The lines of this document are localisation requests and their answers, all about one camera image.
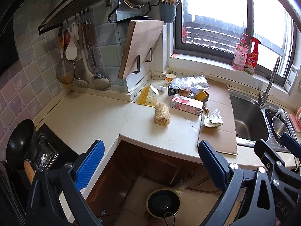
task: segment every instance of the pink soap bottle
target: pink soap bottle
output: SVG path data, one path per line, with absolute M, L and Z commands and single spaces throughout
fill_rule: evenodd
M 243 38 L 235 45 L 234 57 L 231 65 L 233 69 L 240 71 L 243 71 L 244 69 L 249 51 L 249 47 L 246 45 L 246 36 L 248 35 L 245 33 L 242 33 L 242 35 Z

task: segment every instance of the loofah sponge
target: loofah sponge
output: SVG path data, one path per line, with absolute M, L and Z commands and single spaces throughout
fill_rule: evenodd
M 159 125 L 167 126 L 170 123 L 169 108 L 167 104 L 159 103 L 155 106 L 155 118 Z

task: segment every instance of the kitchen sink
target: kitchen sink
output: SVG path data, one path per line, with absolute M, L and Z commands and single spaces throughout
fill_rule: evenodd
M 266 102 L 264 106 L 260 106 L 256 97 L 231 89 L 229 93 L 234 114 L 236 142 L 238 145 L 254 147 L 257 140 L 263 139 L 275 151 L 290 153 L 286 147 L 279 144 L 280 140 L 271 125 L 271 119 L 276 114 L 279 108 L 278 106 L 268 102 Z M 289 135 L 297 140 L 287 114 L 280 118 L 287 126 Z

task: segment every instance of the utensil holder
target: utensil holder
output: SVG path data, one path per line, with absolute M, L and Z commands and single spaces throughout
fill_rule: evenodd
M 176 18 L 176 5 L 162 4 L 161 6 L 161 19 L 164 21 L 164 24 L 173 23 Z

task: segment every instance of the white countertop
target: white countertop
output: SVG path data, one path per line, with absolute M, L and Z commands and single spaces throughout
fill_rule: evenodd
M 158 102 L 170 105 L 171 97 L 160 92 Z M 81 192 L 86 199 L 121 140 L 169 156 L 202 163 L 197 150 L 201 119 L 184 111 L 170 108 L 171 122 L 167 127 L 154 120 L 155 109 L 136 103 L 95 95 L 70 92 L 39 123 L 45 123 L 76 153 L 86 152 L 96 140 L 105 144 L 105 154 L 88 186 Z M 238 155 L 224 155 L 229 163 L 243 169 L 263 166 L 253 148 L 237 146 Z M 278 152 L 286 167 L 296 166 L 292 154 Z M 60 196 L 69 222 L 74 218 L 63 196 Z

